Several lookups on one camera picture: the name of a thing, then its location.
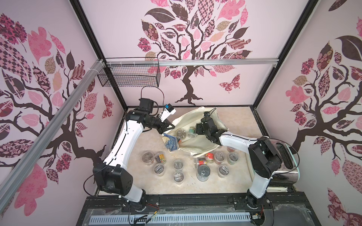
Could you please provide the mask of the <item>clear lid seed jar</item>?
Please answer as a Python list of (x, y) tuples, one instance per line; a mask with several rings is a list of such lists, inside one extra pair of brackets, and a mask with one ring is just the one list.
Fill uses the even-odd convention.
[(178, 139), (185, 139), (187, 136), (187, 132), (184, 129), (178, 129), (175, 135)]

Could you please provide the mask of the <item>cream canvas tote bag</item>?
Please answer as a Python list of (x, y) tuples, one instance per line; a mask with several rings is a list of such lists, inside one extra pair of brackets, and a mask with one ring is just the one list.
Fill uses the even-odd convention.
[(217, 108), (200, 107), (192, 110), (172, 124), (175, 128), (164, 133), (176, 138), (178, 149), (200, 156), (221, 146), (220, 136), (228, 131), (219, 119)]

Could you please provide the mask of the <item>red label jar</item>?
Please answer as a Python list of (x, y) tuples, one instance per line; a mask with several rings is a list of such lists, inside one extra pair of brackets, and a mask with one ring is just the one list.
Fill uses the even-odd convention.
[(205, 160), (206, 160), (207, 164), (213, 164), (214, 163), (214, 154), (213, 153), (205, 154)]

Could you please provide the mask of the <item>yellow label jar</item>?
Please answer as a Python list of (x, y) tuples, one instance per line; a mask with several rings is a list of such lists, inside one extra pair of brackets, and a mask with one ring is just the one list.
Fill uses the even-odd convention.
[(155, 161), (157, 162), (157, 164), (165, 164), (166, 163), (166, 157), (165, 154), (163, 152), (159, 152), (155, 155)]

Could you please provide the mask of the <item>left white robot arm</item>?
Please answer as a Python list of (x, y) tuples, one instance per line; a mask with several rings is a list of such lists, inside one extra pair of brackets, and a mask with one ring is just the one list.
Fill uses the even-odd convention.
[(140, 105), (126, 113), (122, 131), (112, 151), (93, 168), (100, 191), (120, 195), (130, 202), (143, 202), (145, 191), (133, 183), (133, 177), (127, 171), (132, 150), (145, 128), (156, 129), (159, 134), (173, 129), (174, 125), (167, 118), (176, 112), (171, 104), (167, 104), (161, 115), (154, 115), (154, 104), (153, 100), (141, 98)]

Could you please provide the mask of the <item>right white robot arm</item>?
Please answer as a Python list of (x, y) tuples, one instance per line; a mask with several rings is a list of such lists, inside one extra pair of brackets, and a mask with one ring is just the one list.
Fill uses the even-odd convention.
[(211, 143), (248, 154), (255, 176), (247, 194), (255, 199), (261, 199), (265, 195), (272, 176), (282, 164), (282, 157), (269, 138), (247, 138), (232, 134), (226, 129), (218, 128), (209, 113), (205, 113), (196, 125), (196, 133), (204, 135)]

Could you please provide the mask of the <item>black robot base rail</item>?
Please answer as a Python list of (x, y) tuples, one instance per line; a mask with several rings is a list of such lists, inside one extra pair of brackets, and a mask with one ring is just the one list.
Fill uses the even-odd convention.
[(147, 195), (140, 208), (118, 197), (88, 197), (77, 221), (88, 226), (91, 216), (149, 215), (186, 213), (250, 214), (251, 222), (191, 223), (164, 226), (319, 226), (311, 204), (303, 192), (268, 193), (256, 209), (246, 204), (246, 194)]

